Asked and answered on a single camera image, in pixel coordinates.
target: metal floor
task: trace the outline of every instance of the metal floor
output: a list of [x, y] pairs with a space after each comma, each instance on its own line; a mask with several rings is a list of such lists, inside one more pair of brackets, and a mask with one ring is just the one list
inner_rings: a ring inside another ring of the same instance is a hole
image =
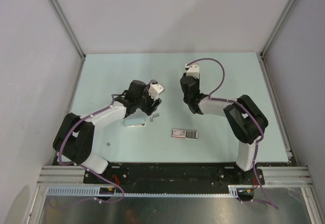
[[[115, 204], [92, 200], [59, 210], [45, 204], [41, 224], [269, 224], [311, 223], [300, 188], [266, 189], [279, 210], [261, 203], [227, 198], [125, 198]], [[258, 189], [255, 198], [262, 198]], [[80, 197], [47, 197], [53, 206], [70, 205]]]

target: table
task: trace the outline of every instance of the table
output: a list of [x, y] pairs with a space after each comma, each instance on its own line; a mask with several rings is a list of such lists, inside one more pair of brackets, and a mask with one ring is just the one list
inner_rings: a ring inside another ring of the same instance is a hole
[[[72, 112], [85, 114], [111, 101], [111, 94], [122, 93], [134, 79], [148, 83], [156, 79], [166, 88], [154, 122], [138, 110], [129, 118], [143, 117], [146, 126], [126, 128], [117, 121], [99, 131], [93, 150], [111, 162], [233, 162], [238, 140], [227, 119], [214, 115], [194, 115], [183, 102], [179, 80], [184, 65], [197, 58], [211, 57], [225, 68], [223, 86], [214, 95], [235, 99], [249, 95], [269, 121], [257, 161], [288, 161], [280, 130], [254, 52], [245, 53], [147, 53], [89, 54], [72, 105]], [[221, 68], [213, 61], [200, 62], [201, 91], [209, 93], [221, 80]], [[172, 129], [198, 130], [199, 139], [176, 139]]]

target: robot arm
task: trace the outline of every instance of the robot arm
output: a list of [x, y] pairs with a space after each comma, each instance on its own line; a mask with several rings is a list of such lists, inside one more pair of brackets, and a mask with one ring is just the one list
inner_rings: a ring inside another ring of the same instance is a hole
[[[214, 114], [228, 119], [233, 133], [239, 140], [236, 164], [244, 172], [251, 170], [255, 140], [260, 135], [251, 118], [244, 117], [245, 112], [238, 105], [210, 99], [208, 95], [200, 92], [200, 71], [197, 63], [185, 67], [180, 83], [184, 93], [184, 102], [193, 114]], [[251, 113], [264, 132], [268, 126], [268, 120], [253, 100], [247, 95], [242, 95], [237, 102]]]
[[[83, 165], [101, 174], [108, 166], [107, 160], [92, 152], [94, 133], [107, 125], [128, 117], [141, 109], [148, 116], [151, 115], [161, 103], [159, 95], [165, 88], [156, 81], [146, 85], [144, 82], [134, 80], [128, 90], [115, 98], [114, 103], [90, 114], [74, 133], [70, 135], [62, 154], [78, 165]], [[65, 116], [62, 125], [53, 142], [53, 148], [59, 152], [61, 145], [69, 130], [84, 116], [69, 113]]]

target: purple cable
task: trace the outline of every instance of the purple cable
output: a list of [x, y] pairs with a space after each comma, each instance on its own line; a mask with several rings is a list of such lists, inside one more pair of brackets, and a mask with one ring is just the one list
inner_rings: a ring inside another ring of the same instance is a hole
[[240, 199], [240, 197], [237, 198], [240, 202], [243, 202], [243, 203], [248, 203], [248, 202], [259, 202], [259, 203], [265, 203], [265, 204], [268, 204], [268, 205], [271, 205], [271, 203], [269, 201], [266, 201], [266, 200], [247, 200], [247, 201], [242, 201]]
[[224, 77], [225, 77], [224, 67], [223, 67], [223, 65], [221, 64], [221, 62], [219, 62], [218, 60], [213, 59], [213, 58], [200, 58], [200, 59], [197, 59], [197, 60], [194, 60], [194, 61], [190, 62], [189, 64], [187, 64], [187, 66], [192, 65], [193, 63], [196, 63], [196, 62], [198, 62], [198, 61], [200, 61], [200, 60], [212, 60], [212, 61], [215, 61], [216, 63], [219, 64], [219, 66], [221, 66], [221, 69], [222, 69], [222, 80], [221, 80], [220, 84], [218, 85], [218, 87], [216, 87], [214, 90], [212, 90], [212, 91], [209, 93], [209, 99], [211, 99], [211, 95], [212, 95], [214, 92], [216, 92], [216, 91], [217, 91], [217, 90], [222, 86], [222, 84], [223, 84], [223, 82], [224, 82]]
[[[89, 119], [89, 118], [91, 117], [91, 115], [95, 116], [95, 115], [97, 115], [97, 114], [99, 114], [99, 113], [101, 113], [101, 112], [103, 112], [103, 111], [105, 111], [105, 110], [107, 110], [107, 109], [110, 109], [111, 106], [114, 104], [114, 101], [115, 101], [115, 98], [114, 98], [114, 97], [115, 97], [115, 96], [122, 96], [122, 95], [124, 95], [124, 93], [122, 93], [122, 94], [112, 94], [112, 102], [111, 102], [110, 105], [108, 105], [108, 106], [106, 106], [106, 107], [104, 107], [104, 108], [102, 108], [102, 109], [100, 109], [100, 110], [98, 110], [98, 111], [95, 111], [94, 113], [92, 113], [92, 114], [90, 114], [90, 115], [87, 115], [87, 116], [83, 117], [83, 118], [80, 119], [76, 124], [74, 124], [74, 125], [72, 126], [72, 128], [69, 130], [68, 134], [67, 134], [66, 137], [64, 138], [64, 140], [63, 140], [63, 142], [62, 142], [62, 145], [61, 145], [61, 147], [60, 147], [60, 150], [59, 150], [58, 160], [59, 160], [59, 164], [60, 164], [60, 165], [62, 165], [62, 166], [66, 166], [66, 165], [69, 165], [69, 164], [72, 163], [72, 162], [64, 163], [64, 162], [62, 161], [62, 153], [63, 153], [63, 149], [64, 149], [64, 147], [65, 147], [65, 145], [66, 145], [66, 143], [67, 143], [67, 141], [68, 141], [68, 138], [72, 135], [73, 131], [77, 128], [77, 126], [79, 126], [83, 121]], [[114, 200], [114, 201], [105, 201], [105, 200], [100, 200], [101, 202], [104, 202], [104, 203], [116, 203], [116, 202], [118, 202], [118, 201], [120, 201], [120, 200], [122, 200], [122, 199], [124, 198], [124, 195], [125, 195], [124, 190], [123, 190], [119, 185], [117, 185], [117, 184], [114, 183], [114, 182], [111, 182], [110, 180], [108, 180], [108, 179], [102, 177], [101, 175], [99, 175], [99, 174], [96, 173], [95, 171], [93, 171], [93, 170], [91, 170], [91, 169], [88, 169], [88, 168], [86, 168], [86, 167], [83, 166], [83, 165], [80, 165], [80, 166], [81, 166], [82, 168], [84, 168], [86, 171], [91, 172], [91, 173], [94, 174], [96, 177], [100, 178], [101, 180], [103, 180], [103, 181], [105, 181], [105, 182], [107, 182], [107, 183], [109, 183], [109, 184], [111, 184], [111, 185], [113, 185], [113, 186], [115, 186], [116, 188], [118, 188], [118, 189], [121, 190], [121, 192], [122, 192], [122, 196], [121, 196], [121, 198], [119, 198], [119, 199], [117, 199], [117, 200]], [[93, 198], [86, 198], [86, 199], [83, 199], [83, 200], [81, 200], [81, 201], [77, 201], [77, 202], [74, 203], [74, 204], [78, 204], [78, 203], [80, 203], [80, 202], [87, 201], [87, 200], [91, 200], [91, 199], [93, 199]]]
[[77, 201], [77, 202], [74, 202], [74, 203], [72, 203], [72, 204], [70, 204], [70, 205], [61, 206], [61, 207], [57, 207], [57, 206], [52, 205], [50, 199], [46, 199], [45, 202], [46, 202], [46, 204], [48, 204], [48, 205], [49, 205], [51, 208], [53, 208], [53, 209], [57, 209], [57, 210], [65, 210], [65, 209], [69, 209], [69, 208], [75, 206], [76, 204], [79, 204], [79, 203], [81, 203], [81, 202], [88, 201], [88, 200], [94, 200], [94, 198], [91, 197], [91, 198], [82, 199], [82, 200], [79, 200], [79, 201]]
[[227, 99], [222, 99], [222, 98], [211, 98], [212, 101], [222, 101], [222, 102], [228, 102], [228, 103], [234, 103], [236, 105], [238, 105], [249, 117], [250, 119], [254, 122], [254, 124], [256, 125], [258, 131], [259, 131], [259, 134], [261, 135], [261, 137], [259, 139], [256, 140], [256, 145], [255, 145], [255, 152], [254, 152], [254, 157], [253, 157], [253, 161], [252, 161], [252, 164], [253, 164], [253, 171], [254, 171], [254, 174], [255, 174], [255, 178], [264, 194], [264, 196], [268, 199], [268, 201], [265, 201], [265, 200], [253, 200], [254, 202], [263, 202], [263, 203], [267, 203], [269, 205], [272, 205], [276, 210], [279, 209], [279, 207], [277, 207], [273, 201], [269, 198], [269, 196], [267, 195], [267, 193], [265, 192], [265, 189], [262, 187], [262, 184], [259, 180], [259, 177], [257, 175], [257, 172], [256, 172], [256, 167], [255, 167], [255, 162], [256, 162], [256, 157], [257, 157], [257, 152], [258, 152], [258, 144], [259, 142], [264, 138], [264, 132], [262, 130], [262, 128], [260, 127], [260, 125], [258, 124], [258, 122], [255, 120], [255, 118], [250, 114], [250, 112], [242, 105], [240, 104], [239, 102], [237, 101], [234, 101], [234, 100], [227, 100]]
[[104, 202], [104, 203], [116, 203], [116, 202], [121, 201], [121, 200], [124, 198], [125, 192], [124, 192], [124, 190], [123, 190], [119, 185], [117, 185], [116, 183], [111, 182], [110, 180], [106, 179], [105, 177], [102, 177], [102, 176], [101, 176], [100, 174], [98, 174], [97, 172], [94, 172], [93, 170], [88, 169], [88, 168], [86, 168], [86, 167], [83, 166], [83, 165], [80, 165], [80, 166], [81, 166], [82, 168], [84, 168], [86, 171], [89, 170], [89, 172], [91, 172], [93, 175], [95, 175], [96, 177], [100, 178], [101, 180], [103, 180], [103, 181], [105, 181], [105, 182], [107, 182], [107, 183], [109, 183], [109, 184], [112, 184], [112, 185], [114, 185], [115, 187], [117, 187], [119, 190], [121, 190], [121, 192], [122, 192], [122, 196], [121, 196], [119, 199], [114, 200], [114, 201], [101, 200], [102, 202]]
[[72, 163], [72, 162], [64, 163], [64, 162], [62, 161], [62, 153], [63, 153], [63, 149], [64, 149], [64, 147], [65, 147], [66, 144], [67, 144], [67, 141], [68, 141], [69, 137], [72, 135], [73, 131], [77, 128], [77, 126], [79, 126], [83, 121], [89, 119], [89, 118], [91, 117], [91, 115], [95, 116], [95, 115], [97, 115], [97, 114], [99, 114], [99, 113], [101, 113], [101, 112], [103, 112], [103, 111], [109, 109], [109, 108], [114, 104], [114, 101], [115, 101], [114, 96], [120, 96], [120, 95], [124, 95], [124, 93], [122, 93], [122, 94], [112, 94], [112, 102], [111, 102], [110, 105], [108, 105], [108, 106], [106, 106], [106, 107], [104, 107], [104, 108], [102, 108], [102, 109], [100, 109], [100, 110], [98, 110], [98, 111], [95, 111], [95, 112], [92, 113], [92, 114], [89, 114], [89, 115], [85, 116], [84, 118], [80, 119], [76, 124], [74, 124], [74, 125], [72, 126], [72, 128], [69, 130], [68, 134], [67, 134], [66, 137], [64, 138], [64, 140], [63, 140], [63, 142], [62, 142], [62, 144], [61, 144], [60, 150], [59, 150], [58, 160], [59, 160], [59, 164], [60, 164], [61, 166], [67, 166], [67, 165], [70, 165], [70, 164]]

